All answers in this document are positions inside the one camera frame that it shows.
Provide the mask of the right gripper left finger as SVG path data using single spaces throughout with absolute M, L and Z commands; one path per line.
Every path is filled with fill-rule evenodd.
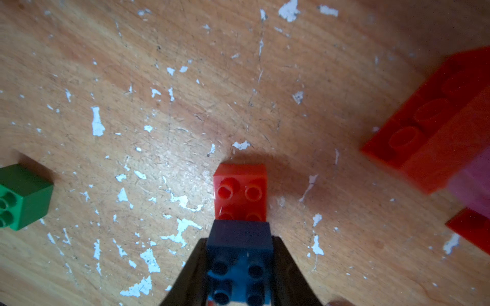
M 206 238 L 201 238 L 192 251 L 186 265 L 177 277 L 172 289 L 160 303 L 166 305 L 207 305 L 207 251 Z

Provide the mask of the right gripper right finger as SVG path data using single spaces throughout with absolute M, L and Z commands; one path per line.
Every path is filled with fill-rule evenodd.
M 282 239 L 273 236 L 272 240 L 274 254 L 271 305 L 322 306 Z

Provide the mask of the blue lego brick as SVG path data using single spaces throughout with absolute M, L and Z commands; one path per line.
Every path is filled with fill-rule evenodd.
M 271 303 L 269 223 L 215 220 L 206 243 L 208 298 L 216 305 Z

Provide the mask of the long red lego brick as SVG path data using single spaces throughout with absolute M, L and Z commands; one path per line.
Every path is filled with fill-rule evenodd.
M 220 164 L 213 175 L 215 218 L 266 222 L 267 179 L 263 164 Z
M 361 147 L 423 193 L 489 146 L 489 47 L 456 53 Z

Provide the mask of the green lego brick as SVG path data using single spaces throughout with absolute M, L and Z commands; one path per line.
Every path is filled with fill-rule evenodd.
M 48 213 L 54 185 L 19 164 L 1 168 L 1 228 L 18 231 Z

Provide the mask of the red square lego brick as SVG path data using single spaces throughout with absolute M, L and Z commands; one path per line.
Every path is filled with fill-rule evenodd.
M 465 208 L 445 223 L 446 227 L 489 254 L 489 218 Z

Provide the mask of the pink lego brick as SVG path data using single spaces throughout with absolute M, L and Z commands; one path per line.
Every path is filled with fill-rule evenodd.
M 466 208 L 489 218 L 489 147 L 452 177 L 447 189 Z

